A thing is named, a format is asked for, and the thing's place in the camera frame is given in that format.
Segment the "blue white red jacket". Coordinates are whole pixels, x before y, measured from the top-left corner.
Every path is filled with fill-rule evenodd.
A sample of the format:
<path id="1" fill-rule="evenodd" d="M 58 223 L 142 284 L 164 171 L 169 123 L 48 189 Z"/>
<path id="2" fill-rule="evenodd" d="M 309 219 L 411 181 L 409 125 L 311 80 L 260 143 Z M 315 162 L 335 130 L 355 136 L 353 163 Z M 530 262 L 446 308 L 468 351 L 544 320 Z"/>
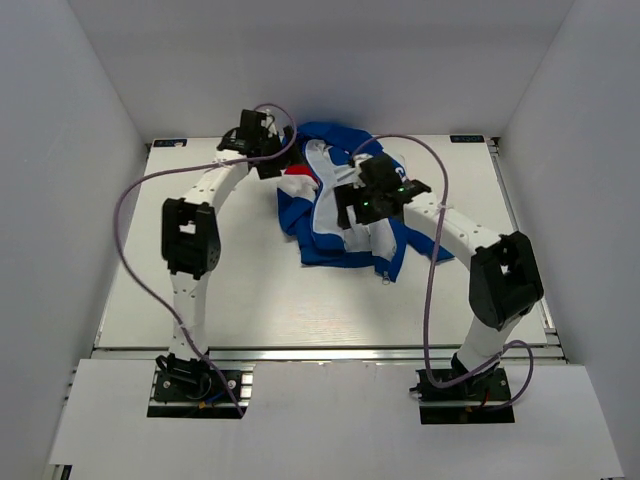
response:
<path id="1" fill-rule="evenodd" d="M 367 160 L 384 147 L 364 130 L 329 122 L 307 122 L 297 128 L 296 146 L 303 162 L 286 168 L 277 182 L 277 214 L 284 234 L 297 240 L 305 266 L 372 267 L 394 282 L 405 251 L 436 262 L 452 260 L 445 248 L 434 253 L 431 237 L 401 221 L 385 218 L 368 225 L 356 221 L 353 205 L 338 202 L 336 190 L 357 178 L 349 164 L 357 152 Z"/>

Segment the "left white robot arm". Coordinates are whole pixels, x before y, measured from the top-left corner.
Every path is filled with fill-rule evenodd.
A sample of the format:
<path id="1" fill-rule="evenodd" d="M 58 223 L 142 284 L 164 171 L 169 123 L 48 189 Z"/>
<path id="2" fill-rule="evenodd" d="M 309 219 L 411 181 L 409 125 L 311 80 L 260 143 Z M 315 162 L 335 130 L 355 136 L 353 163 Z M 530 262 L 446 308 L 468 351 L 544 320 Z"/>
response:
<path id="1" fill-rule="evenodd" d="M 276 178 L 301 160 L 295 123 L 276 124 L 274 104 L 243 110 L 237 127 L 223 135 L 213 163 L 179 198 L 162 206 L 161 254 L 170 273 L 175 321 L 169 353 L 189 361 L 208 351 L 206 293 L 221 256 L 217 216 L 229 195 L 252 170 Z"/>

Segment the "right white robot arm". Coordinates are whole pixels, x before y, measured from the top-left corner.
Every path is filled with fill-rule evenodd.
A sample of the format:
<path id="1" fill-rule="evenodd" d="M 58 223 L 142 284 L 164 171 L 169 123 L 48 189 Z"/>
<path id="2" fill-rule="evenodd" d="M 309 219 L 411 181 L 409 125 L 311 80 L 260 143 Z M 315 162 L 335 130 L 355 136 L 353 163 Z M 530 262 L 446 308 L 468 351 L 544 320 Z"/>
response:
<path id="1" fill-rule="evenodd" d="M 396 218 L 451 253 L 469 272 L 468 301 L 474 314 L 454 355 L 450 380 L 433 380 L 472 399 L 488 385 L 511 332 L 542 299 L 544 288 L 530 239 L 520 231 L 499 234 L 442 202 L 419 180 L 403 179 L 392 158 L 378 154 L 349 163 L 346 182 L 335 188 L 338 224 L 371 225 Z"/>

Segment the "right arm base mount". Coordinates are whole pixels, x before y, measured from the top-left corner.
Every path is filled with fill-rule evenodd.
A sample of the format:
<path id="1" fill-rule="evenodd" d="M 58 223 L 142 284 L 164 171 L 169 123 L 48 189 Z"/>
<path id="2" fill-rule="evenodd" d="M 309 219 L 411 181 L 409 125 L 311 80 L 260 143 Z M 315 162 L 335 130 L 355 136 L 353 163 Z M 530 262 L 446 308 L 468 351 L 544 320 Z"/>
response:
<path id="1" fill-rule="evenodd" d="M 417 383 L 409 389 L 419 403 L 422 425 L 513 424 L 513 407 L 506 372 L 491 367 L 471 379 L 444 389 L 435 387 L 426 370 L 416 371 Z"/>

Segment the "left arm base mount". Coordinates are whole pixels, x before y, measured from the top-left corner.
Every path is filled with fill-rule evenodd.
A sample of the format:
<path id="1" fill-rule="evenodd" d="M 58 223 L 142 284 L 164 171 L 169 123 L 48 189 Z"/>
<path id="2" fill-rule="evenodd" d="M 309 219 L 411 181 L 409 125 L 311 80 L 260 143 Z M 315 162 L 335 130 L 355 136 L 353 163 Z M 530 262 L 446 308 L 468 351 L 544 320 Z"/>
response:
<path id="1" fill-rule="evenodd" d="M 241 419 L 251 394 L 248 371 L 222 370 L 173 354 L 155 359 L 148 418 Z"/>

